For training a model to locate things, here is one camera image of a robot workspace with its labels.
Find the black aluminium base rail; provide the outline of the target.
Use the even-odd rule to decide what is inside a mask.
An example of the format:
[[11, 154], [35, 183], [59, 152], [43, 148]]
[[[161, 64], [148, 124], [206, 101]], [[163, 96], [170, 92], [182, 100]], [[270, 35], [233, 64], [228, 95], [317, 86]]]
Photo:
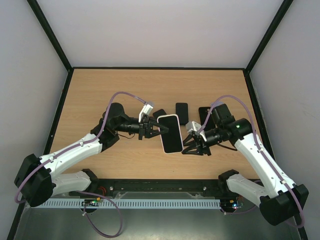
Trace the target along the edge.
[[98, 179], [85, 190], [89, 193], [102, 194], [113, 197], [120, 192], [144, 193], [189, 193], [201, 194], [204, 197], [218, 199], [242, 196], [246, 199], [260, 197], [268, 198], [266, 193], [258, 191], [251, 193], [232, 192], [227, 189], [226, 183], [219, 179]]

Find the black frame post left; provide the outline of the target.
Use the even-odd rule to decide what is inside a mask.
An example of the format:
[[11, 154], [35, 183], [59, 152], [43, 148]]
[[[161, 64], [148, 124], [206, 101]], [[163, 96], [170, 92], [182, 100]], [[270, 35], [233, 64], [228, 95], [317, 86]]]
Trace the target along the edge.
[[37, 0], [27, 0], [28, 5], [30, 6], [31, 10], [33, 11], [35, 17], [37, 18], [39, 24], [41, 25], [43, 31], [45, 32], [48, 40], [50, 41], [52, 47], [54, 48], [55, 52], [57, 53], [60, 61], [62, 62], [65, 69], [70, 72], [73, 67], [70, 64], [63, 48], [61, 47], [50, 23], [48, 22], [44, 12], [42, 11], [39, 3]]

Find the black phone case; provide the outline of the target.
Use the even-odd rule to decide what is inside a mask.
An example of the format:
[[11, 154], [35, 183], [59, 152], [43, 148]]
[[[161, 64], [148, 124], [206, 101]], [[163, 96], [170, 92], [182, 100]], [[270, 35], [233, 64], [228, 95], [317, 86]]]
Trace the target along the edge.
[[[200, 124], [203, 125], [205, 123], [205, 120], [207, 118], [208, 112], [210, 110], [210, 107], [208, 106], [202, 106], [198, 108], [198, 113], [199, 113], [199, 118], [200, 118]], [[212, 120], [212, 117], [210, 116], [207, 123], [206, 123], [206, 127], [208, 128], [213, 128], [214, 122]]]

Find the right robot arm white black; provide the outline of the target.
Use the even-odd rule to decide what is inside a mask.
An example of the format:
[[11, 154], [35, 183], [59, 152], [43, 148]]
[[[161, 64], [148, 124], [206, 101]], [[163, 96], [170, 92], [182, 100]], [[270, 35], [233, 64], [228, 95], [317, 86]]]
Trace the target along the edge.
[[255, 183], [231, 169], [218, 176], [218, 191], [229, 196], [235, 193], [257, 206], [264, 219], [276, 226], [303, 211], [309, 190], [297, 185], [277, 165], [260, 141], [253, 124], [241, 118], [236, 120], [226, 104], [213, 108], [215, 128], [204, 131], [190, 121], [186, 126], [187, 138], [183, 141], [184, 155], [211, 155], [210, 147], [229, 141], [250, 163], [261, 184]]

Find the black frame post right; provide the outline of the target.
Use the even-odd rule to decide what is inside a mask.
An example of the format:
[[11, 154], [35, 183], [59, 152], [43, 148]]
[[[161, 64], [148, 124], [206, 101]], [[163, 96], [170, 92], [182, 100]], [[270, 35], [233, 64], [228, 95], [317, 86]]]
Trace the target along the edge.
[[271, 23], [269, 24], [266, 32], [264, 33], [260, 43], [258, 44], [256, 50], [254, 51], [250, 61], [248, 62], [245, 70], [250, 73], [256, 63], [258, 62], [260, 56], [262, 55], [263, 51], [267, 47], [269, 41], [271, 40], [272, 36], [276, 32], [278, 26], [282, 22], [283, 18], [285, 17], [287, 11], [291, 7], [293, 0], [283, 0], [279, 9], [277, 10], [275, 16], [273, 17]]

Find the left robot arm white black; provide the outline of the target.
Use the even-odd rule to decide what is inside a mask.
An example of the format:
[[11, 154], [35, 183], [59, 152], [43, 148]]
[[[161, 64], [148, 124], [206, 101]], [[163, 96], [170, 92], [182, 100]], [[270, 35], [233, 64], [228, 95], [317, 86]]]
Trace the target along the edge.
[[40, 157], [34, 154], [26, 156], [14, 180], [23, 201], [31, 207], [37, 207], [54, 195], [89, 189], [94, 178], [92, 172], [63, 172], [76, 163], [111, 148], [119, 141], [119, 132], [137, 134], [139, 140], [168, 133], [167, 126], [149, 116], [152, 109], [153, 106], [146, 103], [139, 117], [134, 118], [125, 114], [120, 103], [111, 103], [98, 125], [80, 140]]

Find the purple phone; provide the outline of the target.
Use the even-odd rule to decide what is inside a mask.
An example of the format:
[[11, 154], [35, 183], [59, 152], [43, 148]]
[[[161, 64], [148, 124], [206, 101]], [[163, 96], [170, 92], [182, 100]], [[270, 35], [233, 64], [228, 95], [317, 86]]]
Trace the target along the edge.
[[166, 114], [167, 114], [166, 111], [161, 108], [161, 109], [155, 111], [155, 112], [152, 114], [152, 116], [153, 116], [155, 119], [157, 119], [158, 117], [160, 117], [160, 116], [165, 116]]

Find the beige cased phone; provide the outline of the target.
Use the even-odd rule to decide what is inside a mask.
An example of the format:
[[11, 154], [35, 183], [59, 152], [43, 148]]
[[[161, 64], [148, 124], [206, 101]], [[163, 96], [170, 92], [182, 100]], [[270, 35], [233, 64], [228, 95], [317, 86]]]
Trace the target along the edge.
[[161, 115], [157, 122], [168, 128], [168, 132], [161, 134], [161, 143], [165, 154], [180, 153], [183, 150], [183, 140], [179, 118], [176, 114]]

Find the green phone black screen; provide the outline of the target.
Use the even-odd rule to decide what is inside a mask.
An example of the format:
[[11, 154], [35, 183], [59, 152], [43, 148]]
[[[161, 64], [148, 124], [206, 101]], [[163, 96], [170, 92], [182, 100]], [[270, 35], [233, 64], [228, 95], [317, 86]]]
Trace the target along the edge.
[[186, 102], [177, 102], [175, 104], [175, 113], [181, 126], [185, 126], [189, 122], [189, 108]]

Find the black frame post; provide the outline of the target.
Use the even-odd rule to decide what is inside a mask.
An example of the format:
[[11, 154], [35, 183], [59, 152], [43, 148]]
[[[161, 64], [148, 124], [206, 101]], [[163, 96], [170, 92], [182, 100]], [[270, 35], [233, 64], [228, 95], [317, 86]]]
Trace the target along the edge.
[[30, 6], [31, 10], [33, 11], [35, 17], [37, 18], [39, 24], [41, 25], [43, 31], [45, 32], [48, 40], [50, 41], [52, 47], [54, 48], [55, 52], [57, 53], [60, 61], [62, 62], [65, 69], [70, 72], [73, 67], [70, 64], [63, 48], [61, 47], [50, 23], [48, 22], [44, 12], [42, 11], [39, 3], [37, 0], [27, 0], [28, 5]]
[[260, 43], [258, 44], [256, 50], [254, 51], [250, 61], [248, 62], [245, 70], [250, 73], [256, 63], [258, 62], [260, 56], [262, 55], [263, 51], [267, 47], [269, 41], [271, 40], [272, 36], [276, 32], [278, 26], [282, 22], [283, 18], [285, 17], [287, 11], [291, 7], [293, 0], [283, 0], [279, 9], [277, 10], [275, 16], [273, 17], [271, 23], [269, 24], [266, 32], [264, 33]]

